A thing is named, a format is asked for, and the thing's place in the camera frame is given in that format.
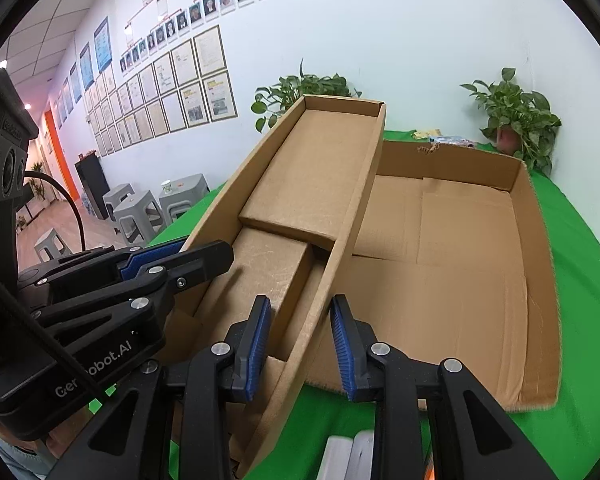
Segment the person left hand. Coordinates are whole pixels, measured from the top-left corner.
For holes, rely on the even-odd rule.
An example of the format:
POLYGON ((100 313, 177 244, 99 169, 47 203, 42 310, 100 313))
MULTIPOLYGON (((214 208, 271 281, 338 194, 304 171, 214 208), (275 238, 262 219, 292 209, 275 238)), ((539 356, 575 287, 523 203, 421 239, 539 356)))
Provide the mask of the person left hand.
POLYGON ((48 452, 52 454, 56 460, 65 454, 72 442, 84 429, 90 421, 91 416, 83 412, 79 412, 71 416, 69 419, 62 422, 59 426, 50 430, 48 437, 45 440, 48 452))

